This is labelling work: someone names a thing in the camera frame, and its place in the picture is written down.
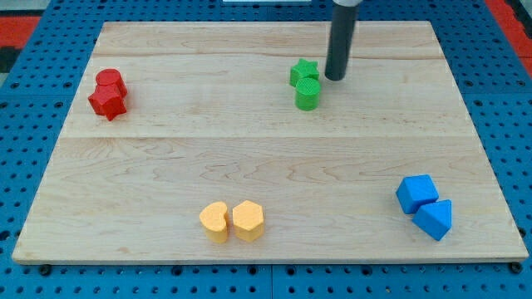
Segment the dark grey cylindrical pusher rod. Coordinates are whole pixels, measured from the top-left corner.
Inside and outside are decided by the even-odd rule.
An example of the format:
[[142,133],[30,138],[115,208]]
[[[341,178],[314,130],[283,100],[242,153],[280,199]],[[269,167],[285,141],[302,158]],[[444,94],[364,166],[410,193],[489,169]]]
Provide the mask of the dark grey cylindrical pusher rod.
[[330,81],[341,81],[346,75],[357,15],[357,4],[336,4],[332,10],[325,66],[325,76]]

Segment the silver rod mount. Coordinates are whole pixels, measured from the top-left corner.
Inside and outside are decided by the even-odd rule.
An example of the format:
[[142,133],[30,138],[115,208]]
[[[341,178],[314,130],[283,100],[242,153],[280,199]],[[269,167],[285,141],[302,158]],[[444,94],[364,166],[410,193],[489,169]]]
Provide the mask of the silver rod mount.
[[356,7],[361,3],[361,0],[333,0],[333,2],[343,7]]

